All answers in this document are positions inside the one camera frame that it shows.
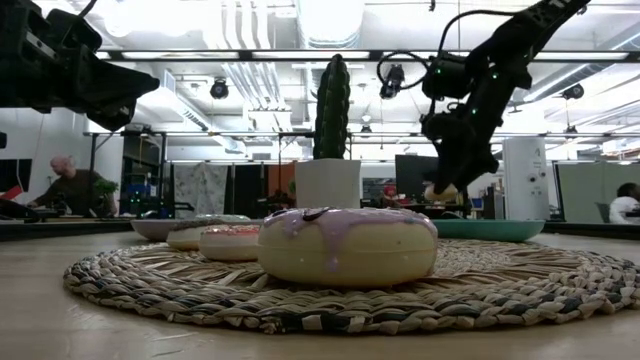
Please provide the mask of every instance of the table surface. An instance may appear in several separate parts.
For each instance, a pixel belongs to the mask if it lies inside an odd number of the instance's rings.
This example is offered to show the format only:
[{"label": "table surface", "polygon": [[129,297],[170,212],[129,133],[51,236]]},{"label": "table surface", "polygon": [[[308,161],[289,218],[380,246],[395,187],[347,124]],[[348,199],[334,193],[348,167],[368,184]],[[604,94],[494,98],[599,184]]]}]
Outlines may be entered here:
[{"label": "table surface", "polygon": [[[535,242],[640,261],[640,243],[540,235]],[[95,306],[62,273],[100,251],[147,244],[134,233],[0,243],[0,354],[20,360],[634,359],[640,311],[564,325],[435,335],[264,335],[201,328]]]}]

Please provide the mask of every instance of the bald man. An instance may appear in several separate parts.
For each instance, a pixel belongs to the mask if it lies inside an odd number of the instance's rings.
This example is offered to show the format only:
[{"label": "bald man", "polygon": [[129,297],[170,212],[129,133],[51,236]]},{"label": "bald man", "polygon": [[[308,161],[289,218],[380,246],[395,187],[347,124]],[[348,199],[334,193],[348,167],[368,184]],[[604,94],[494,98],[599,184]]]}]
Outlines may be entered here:
[{"label": "bald man", "polygon": [[[33,200],[27,206],[39,207],[54,201],[58,194],[64,194],[64,200],[74,215],[86,215],[88,213],[87,204],[89,197],[89,170],[76,169],[71,158],[66,156],[56,156],[51,159],[51,169],[60,176],[51,184],[47,192],[39,198]],[[93,181],[102,179],[97,172],[93,172]],[[100,209],[99,194],[93,192],[91,209],[98,216],[117,214],[117,208],[113,199],[113,194],[109,196],[109,206],[107,209]]]}]

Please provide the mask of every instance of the pink frosted donut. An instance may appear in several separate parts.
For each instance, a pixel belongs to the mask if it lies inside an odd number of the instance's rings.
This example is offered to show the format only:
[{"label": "pink frosted donut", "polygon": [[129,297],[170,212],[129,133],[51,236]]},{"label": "pink frosted donut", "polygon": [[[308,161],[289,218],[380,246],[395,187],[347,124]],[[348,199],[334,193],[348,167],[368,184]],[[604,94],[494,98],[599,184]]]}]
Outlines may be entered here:
[{"label": "pink frosted donut", "polygon": [[259,225],[213,225],[200,236],[200,252],[216,261],[253,261],[258,258]]},{"label": "pink frosted donut", "polygon": [[265,219],[258,261],[289,281],[388,286],[433,272],[437,230],[424,215],[395,209],[293,209]]}]

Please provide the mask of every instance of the white bowl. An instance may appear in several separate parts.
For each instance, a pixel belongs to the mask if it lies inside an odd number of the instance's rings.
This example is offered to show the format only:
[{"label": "white bowl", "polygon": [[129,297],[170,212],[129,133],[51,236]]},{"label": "white bowl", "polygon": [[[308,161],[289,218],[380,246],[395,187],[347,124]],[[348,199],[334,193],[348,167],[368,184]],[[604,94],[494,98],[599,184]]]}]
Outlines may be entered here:
[{"label": "white bowl", "polygon": [[169,232],[180,222],[175,219],[141,219],[131,220],[131,226],[138,234],[151,241],[167,241]]}]

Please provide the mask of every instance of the plate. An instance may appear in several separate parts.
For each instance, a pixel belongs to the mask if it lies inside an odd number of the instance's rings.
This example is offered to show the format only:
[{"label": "plate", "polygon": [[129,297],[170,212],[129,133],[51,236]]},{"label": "plate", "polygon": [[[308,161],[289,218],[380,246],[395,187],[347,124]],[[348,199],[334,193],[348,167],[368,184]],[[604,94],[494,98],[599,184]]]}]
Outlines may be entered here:
[{"label": "plate", "polygon": [[544,220],[431,220],[443,239],[524,242],[540,234]]},{"label": "plate", "polygon": [[167,241],[169,231],[180,220],[174,219],[140,219],[131,220],[131,226],[138,234],[151,241]]}]

